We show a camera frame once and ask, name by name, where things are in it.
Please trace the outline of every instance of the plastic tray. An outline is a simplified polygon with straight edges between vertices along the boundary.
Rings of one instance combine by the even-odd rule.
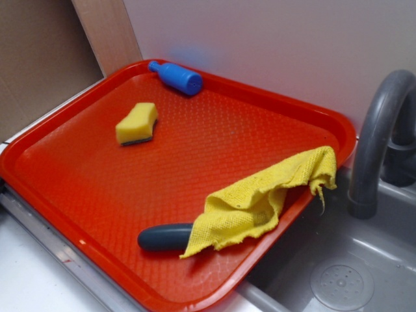
[[[145,252],[137,235],[193,222],[208,194],[295,153],[332,146],[338,166],[356,133],[342,115],[295,99],[203,76],[188,97],[132,64],[18,137],[0,176],[91,261],[152,311],[197,311],[225,297],[311,201],[288,194],[279,225],[260,239],[189,259]],[[115,125],[137,102],[159,111],[154,139],[121,147]]]

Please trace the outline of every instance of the sink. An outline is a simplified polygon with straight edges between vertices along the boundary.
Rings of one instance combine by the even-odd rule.
[[[292,312],[415,311],[416,195],[380,182],[377,214],[359,220],[349,180],[342,168],[324,212],[312,201],[246,281]]]

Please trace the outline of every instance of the gray faucet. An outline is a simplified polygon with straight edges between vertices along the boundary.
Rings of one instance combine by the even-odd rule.
[[[378,180],[403,187],[416,181],[416,77],[390,73],[378,88],[359,136],[348,211],[366,219],[377,211]]]

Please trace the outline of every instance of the yellow sponge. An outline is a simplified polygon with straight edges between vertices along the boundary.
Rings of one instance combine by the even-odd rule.
[[[131,112],[116,125],[116,138],[121,145],[149,141],[158,118],[154,103],[137,103]]]

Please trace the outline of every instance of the blue plastic bottle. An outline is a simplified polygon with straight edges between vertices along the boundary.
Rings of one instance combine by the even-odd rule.
[[[149,70],[157,72],[161,81],[168,86],[178,89],[189,96],[197,94],[202,88],[202,76],[179,65],[172,63],[160,65],[153,60],[149,63]]]

